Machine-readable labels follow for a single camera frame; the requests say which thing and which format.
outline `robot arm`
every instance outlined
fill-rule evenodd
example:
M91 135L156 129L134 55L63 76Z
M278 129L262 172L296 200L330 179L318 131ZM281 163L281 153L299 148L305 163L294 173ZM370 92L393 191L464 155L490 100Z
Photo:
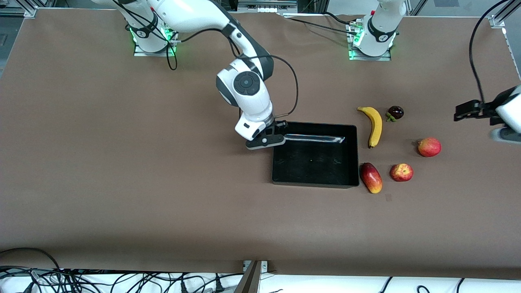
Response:
M273 73L274 62L260 46L221 6L212 0L93 0L117 8L129 23L136 42L148 52L162 50L166 41L154 37L149 31L158 31L165 23L180 33L194 33L206 29L219 30L242 51L239 58L217 74L216 86L228 104L242 110L235 130L249 142L249 149L283 144L284 139L265 138L266 128L273 128L273 106L264 81ZM153 26L139 25L126 9L144 16Z
M233 18L212 0L148 0L163 21L177 32L218 29L243 52L217 74L216 86L228 104L242 115L235 130L252 141L274 122L264 81L273 73L273 59Z

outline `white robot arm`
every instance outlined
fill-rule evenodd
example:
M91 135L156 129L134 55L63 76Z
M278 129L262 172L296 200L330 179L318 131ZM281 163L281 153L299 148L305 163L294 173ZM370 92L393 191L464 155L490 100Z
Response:
M364 33L353 44L368 56L381 56L391 46L398 24L405 16L405 0L378 0L373 15L364 16Z
M141 49L157 52L167 45L165 40L148 33L163 22L180 33L219 30L242 51L239 58L217 74L216 86L222 97L242 110L235 130L249 142L249 149L273 147L285 142L282 135L274 135L273 106L264 81L273 73L274 62L229 13L212 0L92 0L118 9L132 31ZM130 10L147 21L137 21Z

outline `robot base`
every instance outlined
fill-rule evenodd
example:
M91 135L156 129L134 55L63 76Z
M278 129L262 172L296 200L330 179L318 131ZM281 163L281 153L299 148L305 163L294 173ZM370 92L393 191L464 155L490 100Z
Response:
M352 21L349 25L345 25L346 31L356 32L357 35L348 34L348 49L349 49L349 60L362 60L362 61L391 61L391 50L387 49L387 51L381 56L368 56L362 53L358 47L356 47L353 43L358 41L360 35L364 33L363 31L364 24L362 23L362 19L358 18L356 21Z
M154 52L154 53L151 53L151 52L145 52L143 51L137 44L134 46L134 56L136 57L139 57L139 56L145 56L145 57L166 57L166 48L164 48L163 50L159 51L159 52ZM173 51L171 48L168 48L168 57L173 57L174 53L176 51L176 46L173 45Z

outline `robot end effector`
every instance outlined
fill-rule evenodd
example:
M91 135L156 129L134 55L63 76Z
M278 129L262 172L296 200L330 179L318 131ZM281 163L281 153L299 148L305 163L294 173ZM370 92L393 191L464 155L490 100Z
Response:
M454 121L489 118L490 125L505 124L491 132L495 141L521 144L521 85L498 94L492 102L472 100L456 106Z

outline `cable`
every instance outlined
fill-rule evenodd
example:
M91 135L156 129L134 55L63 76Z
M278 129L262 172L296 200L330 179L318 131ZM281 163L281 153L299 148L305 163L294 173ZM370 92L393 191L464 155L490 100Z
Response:
M474 74L474 78L476 78L476 83L478 85L478 91L479 96L481 97L481 102L485 103L485 95L483 95L483 88L481 87L481 80L478 77L478 72L476 71L476 67L474 66L474 57L472 55L472 45L474 43L474 36L476 35L476 31L478 30L479 24L483 21L483 19L496 7L500 6L501 4L507 2L508 0L501 0L494 4L492 7L490 7L487 12L485 12L476 23L476 26L474 27L474 30L472 31L472 35L470 36L470 43L468 45L468 60L470 61L470 67L472 68L472 73Z
M389 282L391 281L391 279L392 279L392 276L390 276L390 277L387 279L387 281L386 281L386 283L383 285L382 291L380 291L380 293L384 293L384 292L386 291L387 286L389 285Z
M6 252L10 252L10 251L20 251L20 250L31 250L31 251L37 251L39 253L43 253L46 257L48 257L54 263L56 268L60 268L60 266L58 265L58 262L54 259L54 257L52 255L50 255L49 253L47 253L47 251L45 251L43 249L40 249L40 248L35 248L35 247L17 247L17 248L11 248L11 249L7 249L7 250L4 250L4 251L0 251L0 254L6 253Z
M237 48L237 45L235 45L235 43L230 38L228 38L228 42L230 43L230 48L231 48L231 51L233 52L233 55L234 56L239 55L240 52L239 52L239 48Z
M334 15L333 13L331 12L324 12L323 14L325 15L329 15L330 17L334 18L336 21L338 21L339 23L342 23L344 25L349 25L349 22L348 21L343 21L342 19L338 18L336 15Z
M319 0L310 1L310 2L306 5L306 7L304 7L304 8L300 11L300 13L304 12L304 10L306 10L306 9L307 9L311 4L313 4L313 3L317 3L318 1L319 1Z
M424 285L419 285L418 287L416 287L416 293L421 293L420 289L425 289L427 293L430 293L429 289L427 289L427 287L425 287Z
M199 290L201 290L201 289L203 289L203 291L204 291L204 288L206 288L207 285L209 285L209 284L215 282L217 279L227 278L227 277L231 277L231 276L240 276L240 275L244 275L244 274L243 274L243 273L237 273L237 274L229 274L229 275L220 276L220 277L218 277L218 278L215 278L215 279L213 279L213 280L211 280L211 281L208 281L208 282L204 283L201 287L197 288L197 289L196 289L194 292L192 292L192 293L196 293L197 291L199 291Z
M461 286L461 283L463 283L463 280L465 278L461 278L459 282L457 282L457 286L456 286L456 293L460 293L460 286Z
M301 20L301 19L295 19L295 18L289 18L289 19L294 20L294 21L298 21L298 22L302 22L302 23L306 23L308 25L316 26L316 27L319 27L319 28L324 28L324 29L328 29L328 30L332 30L332 31L339 31L339 32L343 32L343 33L346 33L346 34L356 35L356 33L353 32L353 31L334 29L334 28L326 27L326 26L319 25L319 24L316 24L316 23L312 23L312 22L309 22L309 21Z

